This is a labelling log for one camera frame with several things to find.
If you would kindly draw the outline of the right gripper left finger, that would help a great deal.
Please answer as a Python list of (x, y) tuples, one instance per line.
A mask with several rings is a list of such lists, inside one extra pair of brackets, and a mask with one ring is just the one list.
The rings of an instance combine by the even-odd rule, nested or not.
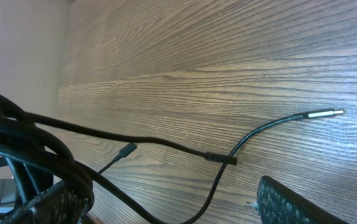
[(90, 202), (60, 181), (0, 218), (0, 224), (70, 224), (78, 223)]

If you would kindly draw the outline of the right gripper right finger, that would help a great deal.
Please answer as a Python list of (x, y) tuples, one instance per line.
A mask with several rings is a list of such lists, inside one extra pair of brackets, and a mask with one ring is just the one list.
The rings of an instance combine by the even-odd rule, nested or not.
[(345, 223), (267, 175), (261, 177), (256, 201), (251, 205), (262, 224)]

